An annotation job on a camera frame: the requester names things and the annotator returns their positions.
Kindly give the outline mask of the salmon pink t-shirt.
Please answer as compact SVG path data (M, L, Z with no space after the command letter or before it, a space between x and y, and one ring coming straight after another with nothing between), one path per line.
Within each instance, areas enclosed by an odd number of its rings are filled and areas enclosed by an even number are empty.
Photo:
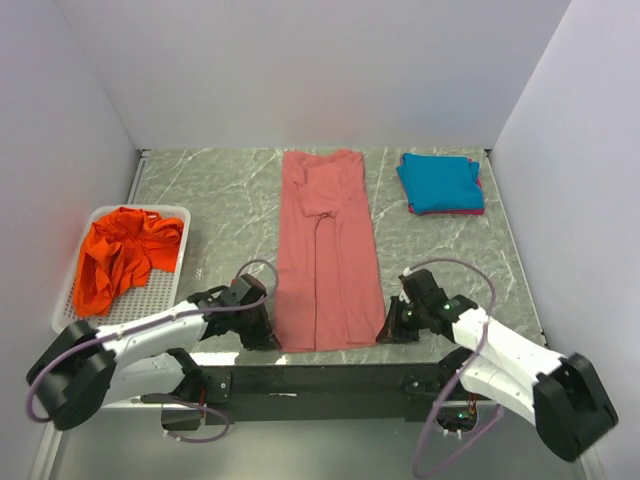
M283 351L375 344L386 310L362 153L285 152L277 270Z

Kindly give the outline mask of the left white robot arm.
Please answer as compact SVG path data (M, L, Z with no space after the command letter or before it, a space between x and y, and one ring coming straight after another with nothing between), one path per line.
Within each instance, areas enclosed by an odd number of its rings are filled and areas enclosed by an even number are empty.
M101 407L136 396L204 407L216 395L186 345L234 332L248 349L277 347L265 306L273 293L242 274L138 320L69 325L26 375L27 416L70 430Z

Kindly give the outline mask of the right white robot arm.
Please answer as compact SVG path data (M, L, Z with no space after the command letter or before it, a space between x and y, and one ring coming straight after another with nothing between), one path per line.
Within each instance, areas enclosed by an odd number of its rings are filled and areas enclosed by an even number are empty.
M519 415L558 458L573 462L619 422L592 362L537 345L463 295L448 296L425 268L407 268L391 299L380 342L414 340L427 329L456 344L434 381L410 380L409 392L433 395L435 418L449 398L476 394Z

